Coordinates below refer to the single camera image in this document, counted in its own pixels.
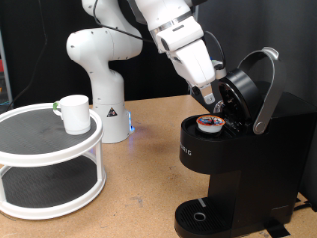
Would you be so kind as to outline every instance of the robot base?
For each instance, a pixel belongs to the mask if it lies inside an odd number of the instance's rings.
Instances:
[[[102,143],[117,143],[129,137],[131,130],[129,111],[124,102],[111,105],[94,103],[93,110],[101,117],[103,124]]]

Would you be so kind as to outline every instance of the silver trim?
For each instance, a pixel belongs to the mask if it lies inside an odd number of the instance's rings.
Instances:
[[[183,20],[186,20],[187,18],[191,17],[192,14],[191,12],[186,12],[185,14],[177,17],[177,18],[174,18],[173,20],[169,21],[169,22],[166,22],[164,23],[163,25],[157,27],[157,28],[154,28],[152,30],[150,30],[150,34],[151,36],[155,36],[157,33],[163,31],[163,30],[166,30],[167,28],[170,28],[172,27],[173,25],[176,25],[177,23],[180,23],[182,22]]]
[[[7,63],[6,63],[6,55],[4,53],[1,30],[0,30],[0,53],[1,53],[3,69],[4,69],[4,80],[6,82],[8,99],[9,99],[9,102],[11,103],[12,102],[12,93],[11,93],[11,86],[10,86],[10,82],[9,82],[9,73],[8,73],[8,67],[7,67]]]
[[[205,202],[201,198],[199,198],[198,201],[202,207],[206,207]]]

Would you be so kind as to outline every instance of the black wall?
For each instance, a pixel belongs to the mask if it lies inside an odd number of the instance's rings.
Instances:
[[[32,87],[15,103],[20,107],[54,102],[66,95],[84,94],[92,98],[90,79],[66,51],[68,36],[75,31],[97,28],[81,0],[41,0],[48,45],[39,62]],[[136,23],[126,0],[119,1],[128,21],[150,38],[145,25]],[[13,97],[29,83],[45,41],[38,0],[0,0],[0,23]],[[125,80],[126,100],[166,97],[188,93],[187,83],[173,69],[166,54],[154,44],[144,43],[132,59],[110,62],[110,68]]]

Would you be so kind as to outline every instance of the black shelf mat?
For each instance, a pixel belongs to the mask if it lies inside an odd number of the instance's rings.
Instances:
[[[48,208],[71,202],[97,183],[96,164],[85,156],[44,167],[12,167],[2,177],[7,202]]]
[[[61,118],[51,108],[28,111],[0,123],[0,151],[18,154],[45,154],[67,149],[88,139],[97,125],[85,134],[69,135]]]

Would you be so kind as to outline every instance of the coffee maker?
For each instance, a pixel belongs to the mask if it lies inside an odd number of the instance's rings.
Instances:
[[[247,73],[262,58],[272,81]],[[197,128],[199,116],[181,124],[180,159],[210,175],[207,197],[181,204],[175,230],[182,238],[230,238],[267,229],[282,237],[290,222],[317,119],[316,108],[283,92],[286,72],[279,52],[249,53],[219,80],[226,124],[216,134]]]

